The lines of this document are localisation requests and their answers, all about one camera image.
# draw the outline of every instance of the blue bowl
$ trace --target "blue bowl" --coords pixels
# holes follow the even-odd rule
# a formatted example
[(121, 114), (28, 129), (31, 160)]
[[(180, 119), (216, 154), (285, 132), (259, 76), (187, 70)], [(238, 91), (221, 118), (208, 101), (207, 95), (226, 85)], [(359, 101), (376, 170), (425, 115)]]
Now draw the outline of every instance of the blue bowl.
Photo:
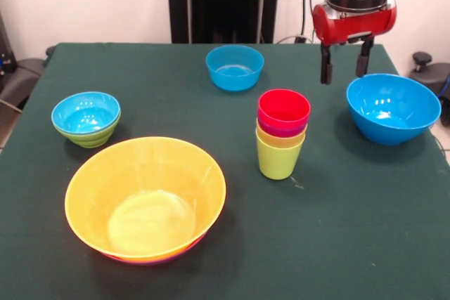
[(347, 88), (347, 102), (361, 133), (383, 145), (415, 138), (441, 115), (441, 104), (431, 90), (399, 75), (355, 79)]
[(258, 82), (264, 67), (264, 57), (248, 46), (226, 45), (208, 53), (206, 66), (212, 82), (219, 88), (244, 91)]
[(51, 121), (64, 133), (89, 135), (107, 129), (119, 115), (120, 105), (113, 96), (88, 91), (59, 102), (51, 112)]

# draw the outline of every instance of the green tablecloth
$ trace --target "green tablecloth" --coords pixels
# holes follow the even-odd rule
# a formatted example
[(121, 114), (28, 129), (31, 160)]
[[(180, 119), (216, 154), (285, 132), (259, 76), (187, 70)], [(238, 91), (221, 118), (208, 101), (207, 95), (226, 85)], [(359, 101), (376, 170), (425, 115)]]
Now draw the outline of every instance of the green tablecloth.
[[(429, 132), (386, 148), (364, 139), (347, 109), (358, 46), (333, 52), (319, 83), (310, 45), (259, 45), (260, 81), (225, 93), (208, 77), (208, 45), (63, 44), (0, 155), (0, 299), (450, 299), (450, 169)], [(382, 46), (372, 72), (394, 72)], [(288, 87), (310, 99), (292, 180), (257, 168), (258, 96)], [(188, 254), (126, 266), (81, 243), (63, 199), (99, 149), (71, 144), (50, 113), (79, 91), (113, 94), (122, 119), (107, 145), (148, 135), (208, 151), (227, 182), (223, 213)]]

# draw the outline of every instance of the green bowl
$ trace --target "green bowl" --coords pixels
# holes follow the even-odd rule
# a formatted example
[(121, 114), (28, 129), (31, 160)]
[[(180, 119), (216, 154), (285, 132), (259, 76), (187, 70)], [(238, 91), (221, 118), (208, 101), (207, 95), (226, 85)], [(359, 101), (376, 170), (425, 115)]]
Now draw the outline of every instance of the green bowl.
[(79, 145), (83, 148), (97, 148), (100, 145), (103, 145), (108, 141), (109, 137), (114, 132), (115, 127), (119, 123), (120, 119), (120, 113), (117, 119), (112, 123), (108, 128), (102, 129), (96, 133), (90, 133), (90, 134), (84, 134), (84, 135), (77, 135), (75, 133), (66, 133), (62, 130), (60, 130), (55, 124), (53, 125), (55, 129), (64, 137), (71, 140), (73, 143)]

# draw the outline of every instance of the red cup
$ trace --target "red cup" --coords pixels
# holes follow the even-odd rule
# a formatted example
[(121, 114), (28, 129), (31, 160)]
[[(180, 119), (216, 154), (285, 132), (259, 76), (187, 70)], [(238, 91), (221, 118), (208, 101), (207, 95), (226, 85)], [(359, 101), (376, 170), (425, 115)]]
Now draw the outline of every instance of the red cup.
[(302, 131), (304, 131), (304, 129), (307, 127), (308, 123), (299, 126), (297, 128), (293, 128), (293, 129), (280, 129), (280, 128), (275, 128), (273, 126), (268, 125), (266, 122), (262, 121), (259, 117), (258, 117), (258, 123), (259, 123), (259, 127), (264, 130), (265, 132), (271, 134), (272, 136), (276, 136), (276, 137), (293, 137), (298, 135), (299, 133), (301, 133)]
[(258, 119), (273, 128), (300, 128), (308, 123), (310, 113), (307, 98), (290, 89), (272, 89), (259, 97)]

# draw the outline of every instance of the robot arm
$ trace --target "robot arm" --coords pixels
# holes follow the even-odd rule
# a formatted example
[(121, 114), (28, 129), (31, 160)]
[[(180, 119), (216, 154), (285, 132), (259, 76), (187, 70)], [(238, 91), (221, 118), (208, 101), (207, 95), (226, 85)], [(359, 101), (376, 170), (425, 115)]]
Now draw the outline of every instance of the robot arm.
[(330, 46), (362, 40), (356, 75), (367, 73), (368, 58), (376, 35), (394, 26), (397, 7), (394, 0), (326, 0), (313, 10), (314, 29), (321, 40), (321, 82), (331, 83), (333, 66)]

